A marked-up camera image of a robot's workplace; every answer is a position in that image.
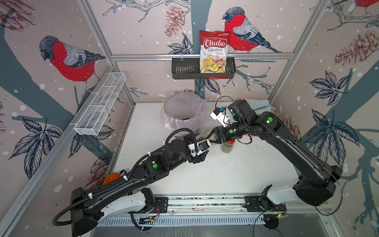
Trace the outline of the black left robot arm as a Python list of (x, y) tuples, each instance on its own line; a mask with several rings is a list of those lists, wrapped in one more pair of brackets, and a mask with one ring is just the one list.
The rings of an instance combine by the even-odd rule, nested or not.
[(167, 177), (185, 162), (203, 162), (210, 146), (208, 139), (198, 142), (192, 130), (178, 129), (162, 147), (142, 156), (119, 178), (98, 188), (73, 190), (71, 204), (52, 219), (52, 225), (70, 225), (72, 236), (79, 237), (119, 213), (149, 212), (156, 199), (148, 185)]

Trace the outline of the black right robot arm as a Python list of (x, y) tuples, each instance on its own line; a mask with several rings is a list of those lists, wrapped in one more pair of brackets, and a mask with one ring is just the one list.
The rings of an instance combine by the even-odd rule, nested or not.
[(297, 179), (277, 188), (266, 186), (246, 208), (269, 211), (295, 200), (319, 207), (336, 189), (341, 189), (341, 168), (330, 166), (314, 155), (274, 113), (257, 114), (246, 100), (238, 100), (227, 107), (216, 106), (211, 117), (221, 123), (207, 136), (211, 143), (223, 144), (245, 135), (256, 136), (278, 150), (297, 171)]

